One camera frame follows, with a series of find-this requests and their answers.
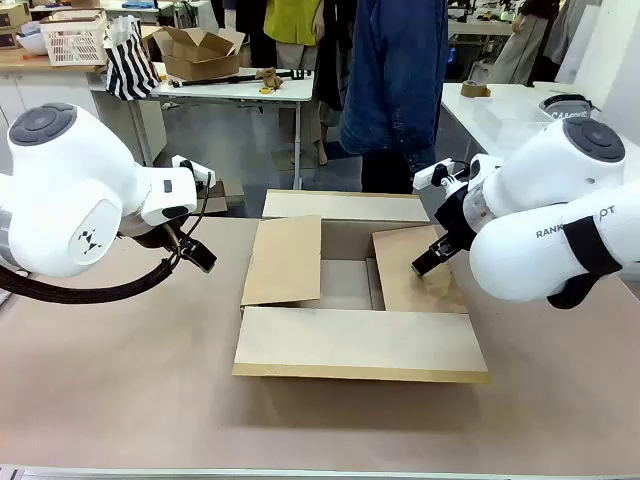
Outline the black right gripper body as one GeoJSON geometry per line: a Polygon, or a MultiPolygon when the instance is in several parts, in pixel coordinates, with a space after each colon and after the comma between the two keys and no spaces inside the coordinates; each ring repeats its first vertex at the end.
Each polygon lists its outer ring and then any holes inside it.
{"type": "Polygon", "coordinates": [[[468,188],[461,187],[436,210],[435,218],[445,230],[443,238],[451,246],[471,246],[476,232],[466,220],[463,206],[468,188]]]}

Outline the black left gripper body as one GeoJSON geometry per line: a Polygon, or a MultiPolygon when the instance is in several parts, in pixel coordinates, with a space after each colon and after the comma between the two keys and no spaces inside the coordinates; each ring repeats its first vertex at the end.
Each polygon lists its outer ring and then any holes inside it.
{"type": "Polygon", "coordinates": [[[131,238],[144,248],[163,248],[169,252],[174,252],[179,244],[178,234],[171,223],[151,226],[138,215],[129,215],[121,220],[117,237],[131,238]]]}

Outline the brown cardboard shipping box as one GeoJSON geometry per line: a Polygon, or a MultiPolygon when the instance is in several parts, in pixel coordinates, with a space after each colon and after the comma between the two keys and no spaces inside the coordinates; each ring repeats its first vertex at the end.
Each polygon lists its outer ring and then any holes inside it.
{"type": "Polygon", "coordinates": [[[453,273],[412,269],[436,237],[414,195],[269,191],[233,373],[487,382],[453,273]]]}

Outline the open empty cardboard box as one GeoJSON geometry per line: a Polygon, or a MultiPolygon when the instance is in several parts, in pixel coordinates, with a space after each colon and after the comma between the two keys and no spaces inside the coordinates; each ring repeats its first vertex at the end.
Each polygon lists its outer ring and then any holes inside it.
{"type": "Polygon", "coordinates": [[[211,33],[199,27],[163,27],[153,34],[166,73],[187,81],[213,80],[240,70],[239,53],[245,34],[221,28],[211,33]]]}

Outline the white glossy table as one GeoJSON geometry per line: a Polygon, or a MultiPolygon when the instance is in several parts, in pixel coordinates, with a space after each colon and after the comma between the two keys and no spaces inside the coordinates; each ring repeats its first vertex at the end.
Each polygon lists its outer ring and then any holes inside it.
{"type": "Polygon", "coordinates": [[[488,97],[469,98],[461,94],[460,83],[447,83],[443,87],[444,110],[469,136],[468,157],[476,149],[491,156],[509,156],[521,143],[553,121],[539,108],[541,102],[570,92],[567,85],[545,82],[535,87],[490,84],[488,89],[488,97]]]}

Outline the grey round bag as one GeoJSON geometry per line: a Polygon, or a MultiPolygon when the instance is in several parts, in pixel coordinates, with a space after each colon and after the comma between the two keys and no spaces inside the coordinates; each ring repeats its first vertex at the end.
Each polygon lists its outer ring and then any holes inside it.
{"type": "Polygon", "coordinates": [[[539,103],[539,108],[554,119],[590,118],[597,110],[593,103],[581,94],[552,95],[539,103]]]}

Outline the person in denim shirt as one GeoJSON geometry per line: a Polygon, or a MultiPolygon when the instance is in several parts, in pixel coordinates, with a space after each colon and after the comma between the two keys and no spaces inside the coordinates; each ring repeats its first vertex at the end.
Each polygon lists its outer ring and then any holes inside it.
{"type": "Polygon", "coordinates": [[[340,143],[362,192],[409,194],[435,163],[448,55],[447,0],[357,0],[340,143]]]}

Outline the white desk with grey legs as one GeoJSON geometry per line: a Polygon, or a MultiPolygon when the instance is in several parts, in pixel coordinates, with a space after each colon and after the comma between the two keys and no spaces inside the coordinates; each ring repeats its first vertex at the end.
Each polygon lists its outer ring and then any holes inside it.
{"type": "MultiPolygon", "coordinates": [[[[236,75],[250,75],[256,72],[257,69],[242,67],[236,75]]],[[[175,88],[169,84],[170,80],[185,81],[167,75],[167,79],[152,91],[150,97],[153,99],[167,98],[176,103],[231,103],[247,107],[262,107],[266,104],[272,104],[281,109],[291,109],[294,112],[295,125],[292,188],[294,190],[302,189],[301,109],[303,104],[312,100],[314,73],[304,80],[285,79],[282,86],[269,95],[260,94],[259,89],[263,87],[261,81],[175,88]]]]}

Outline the black white striped bag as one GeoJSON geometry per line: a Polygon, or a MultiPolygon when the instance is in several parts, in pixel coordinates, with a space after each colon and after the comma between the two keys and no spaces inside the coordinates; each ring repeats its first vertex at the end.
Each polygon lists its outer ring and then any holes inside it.
{"type": "Polygon", "coordinates": [[[113,19],[103,38],[107,55],[105,88],[124,101],[146,99],[161,79],[147,54],[139,19],[127,15],[113,19]]]}

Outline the long black rod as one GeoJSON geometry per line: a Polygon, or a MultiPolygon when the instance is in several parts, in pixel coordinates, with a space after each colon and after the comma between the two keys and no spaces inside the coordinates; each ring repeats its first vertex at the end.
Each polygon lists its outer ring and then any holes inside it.
{"type": "MultiPolygon", "coordinates": [[[[311,69],[291,69],[286,71],[278,72],[278,76],[283,80],[291,79],[293,81],[304,80],[313,75],[314,71],[311,69]]],[[[232,75],[224,78],[216,78],[209,80],[191,80],[191,81],[177,81],[170,80],[169,84],[172,87],[180,88],[186,86],[204,86],[204,85],[216,85],[216,84],[238,84],[245,82],[253,82],[253,81],[261,81],[255,78],[255,74],[250,75],[232,75]]]]}

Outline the person in grey skirt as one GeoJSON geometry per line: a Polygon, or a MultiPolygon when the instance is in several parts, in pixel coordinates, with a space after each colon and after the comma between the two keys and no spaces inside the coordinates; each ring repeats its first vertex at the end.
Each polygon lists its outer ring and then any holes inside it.
{"type": "Polygon", "coordinates": [[[489,84],[528,81],[547,24],[557,11],[557,0],[524,0],[512,22],[512,34],[489,73],[489,84]]]}

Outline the crumpled brown paper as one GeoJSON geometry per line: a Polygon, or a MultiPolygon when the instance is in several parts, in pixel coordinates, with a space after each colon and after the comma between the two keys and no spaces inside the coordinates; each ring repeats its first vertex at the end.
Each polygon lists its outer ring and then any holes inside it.
{"type": "Polygon", "coordinates": [[[264,88],[272,90],[278,90],[283,83],[283,80],[277,74],[277,70],[273,67],[258,70],[255,78],[263,82],[264,88]]]}

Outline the white plastic basket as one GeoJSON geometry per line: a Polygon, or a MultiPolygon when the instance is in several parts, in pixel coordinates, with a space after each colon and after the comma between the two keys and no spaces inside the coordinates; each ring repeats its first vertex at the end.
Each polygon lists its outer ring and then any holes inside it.
{"type": "Polygon", "coordinates": [[[103,9],[56,11],[40,21],[50,63],[62,66],[103,66],[107,17],[103,9]]]}

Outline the wooden top white cabinet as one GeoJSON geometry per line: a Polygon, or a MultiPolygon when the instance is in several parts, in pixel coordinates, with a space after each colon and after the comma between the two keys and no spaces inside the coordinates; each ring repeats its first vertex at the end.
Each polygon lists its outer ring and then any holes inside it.
{"type": "Polygon", "coordinates": [[[106,92],[97,66],[54,67],[46,56],[0,50],[0,173],[12,172],[8,128],[26,110],[61,101],[78,105],[107,125],[145,166],[167,144],[160,102],[123,101],[106,92]]]}

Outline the person in yellow vest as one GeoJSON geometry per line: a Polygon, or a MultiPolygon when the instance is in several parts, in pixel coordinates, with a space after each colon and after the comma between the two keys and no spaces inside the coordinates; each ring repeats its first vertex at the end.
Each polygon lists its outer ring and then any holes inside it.
{"type": "Polygon", "coordinates": [[[342,110],[338,66],[337,0],[255,0],[255,31],[251,33],[251,60],[256,68],[310,69],[314,72],[312,98],[300,113],[279,112],[283,137],[295,137],[315,148],[318,164],[328,163],[325,149],[330,126],[342,110]]]}

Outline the stacked small cardboard boxes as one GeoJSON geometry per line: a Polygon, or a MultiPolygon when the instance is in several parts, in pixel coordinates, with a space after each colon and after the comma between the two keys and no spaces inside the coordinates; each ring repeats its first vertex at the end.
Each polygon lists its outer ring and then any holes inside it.
{"type": "Polygon", "coordinates": [[[31,20],[27,3],[0,3],[0,50],[17,49],[17,34],[31,20]]]}

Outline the aluminium table edge rail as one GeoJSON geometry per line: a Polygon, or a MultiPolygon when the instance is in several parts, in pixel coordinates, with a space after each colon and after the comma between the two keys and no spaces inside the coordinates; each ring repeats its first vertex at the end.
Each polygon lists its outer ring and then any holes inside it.
{"type": "Polygon", "coordinates": [[[291,469],[98,469],[0,464],[0,480],[640,480],[640,474],[550,476],[291,469]]]}

